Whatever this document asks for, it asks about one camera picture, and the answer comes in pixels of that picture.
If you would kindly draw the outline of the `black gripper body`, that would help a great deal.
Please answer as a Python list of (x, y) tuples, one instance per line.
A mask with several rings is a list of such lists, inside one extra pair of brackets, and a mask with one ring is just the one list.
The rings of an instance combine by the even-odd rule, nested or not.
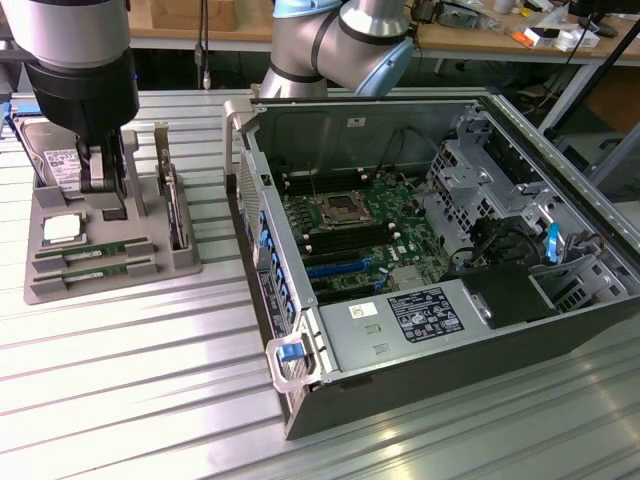
[(28, 63), (25, 69), (41, 113), (89, 146), (102, 144), (139, 110), (130, 48), (99, 67), (64, 69)]

